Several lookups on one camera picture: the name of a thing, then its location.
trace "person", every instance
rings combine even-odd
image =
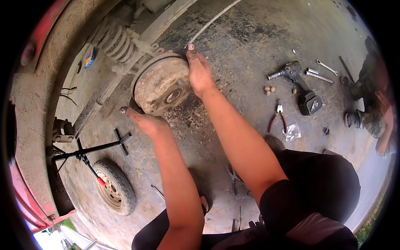
[[[390,96],[389,77],[383,58],[371,37],[365,40],[368,54],[362,65],[357,82],[352,83],[351,93],[355,100],[363,98],[365,111],[356,109],[346,113],[345,126],[348,128],[365,128],[370,135],[377,138],[376,153],[387,157],[396,152],[396,129]]]
[[[186,55],[193,91],[203,101],[232,167],[252,192],[264,225],[202,234],[208,204],[199,197],[168,124],[122,107],[121,113],[152,141],[166,204],[136,234],[132,249],[357,249],[357,239],[343,225],[360,197],[352,164],[337,155],[285,149],[272,135],[263,138],[216,87],[207,60],[193,44]]]

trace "brake drum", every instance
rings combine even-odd
[[[146,114],[160,116],[188,97],[189,65],[179,55],[164,53],[153,58],[132,82],[133,96]]]

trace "fingernail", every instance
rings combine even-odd
[[[120,113],[121,114],[126,114],[126,110],[128,109],[128,107],[122,107],[120,108]]]
[[[194,50],[194,44],[188,44],[188,50]]]

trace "hand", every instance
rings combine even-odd
[[[393,127],[393,108],[388,98],[381,91],[377,91],[376,96],[379,99],[379,108],[383,115],[386,125]]]
[[[120,108],[121,114],[128,116],[150,139],[155,139],[163,133],[170,133],[171,129],[168,123],[161,116],[152,116],[148,114],[139,114],[129,107]]]
[[[189,81],[194,93],[201,98],[209,89],[216,88],[207,60],[196,52],[194,44],[188,44],[186,56],[189,61]]]

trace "pliers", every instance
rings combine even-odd
[[[232,192],[233,195],[236,197],[237,191],[236,191],[236,181],[238,180],[239,182],[243,183],[244,182],[236,175],[235,170],[232,168],[233,174],[231,173],[231,171],[229,170],[228,167],[226,167],[226,170],[228,171],[230,177],[232,178]]]
[[[272,120],[270,122],[270,125],[268,126],[268,133],[271,133],[272,125],[273,125],[275,117],[278,115],[278,113],[280,113],[280,115],[282,116],[283,126],[284,126],[284,129],[285,129],[285,134],[287,134],[288,133],[288,127],[286,125],[285,116],[283,115],[283,108],[282,108],[282,104],[280,103],[280,99],[278,99],[278,108],[276,109],[276,114],[274,115],[274,117],[272,118]]]

